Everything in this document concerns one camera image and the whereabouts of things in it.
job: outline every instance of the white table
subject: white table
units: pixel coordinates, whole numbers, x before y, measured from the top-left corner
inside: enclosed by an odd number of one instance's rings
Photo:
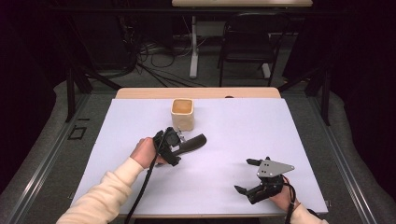
[[[276,98],[275,89],[225,88],[218,93],[218,96],[247,97],[248,90],[268,90],[269,97],[275,97],[233,99],[207,97],[204,89],[138,89],[137,95],[147,93],[145,99],[121,99],[123,97],[119,96],[114,99],[74,201],[99,183],[105,171],[116,169],[141,137],[154,136],[171,126],[172,98],[169,97],[186,95],[195,96],[195,127],[184,135],[190,139],[203,133],[207,143],[192,153],[181,155],[182,160],[175,167],[155,168],[134,217],[283,216],[284,212],[268,200],[251,205],[247,197],[233,187],[256,187],[260,183],[256,176],[258,167],[248,165],[246,159],[259,160],[267,156],[295,166],[286,176],[296,188],[299,200],[318,213],[327,213],[288,106],[283,99]],[[144,178],[145,172],[134,183],[134,194],[121,208],[121,215],[129,212]]]
[[[174,7],[311,7],[311,0],[173,0]],[[222,29],[216,27],[222,25],[223,22],[215,21],[213,23],[205,22],[206,28],[212,35],[222,35]],[[192,35],[192,55],[190,78],[197,78],[198,76],[198,48],[197,48],[197,20],[192,16],[191,35]],[[271,75],[268,64],[262,66],[262,71],[265,77]]]

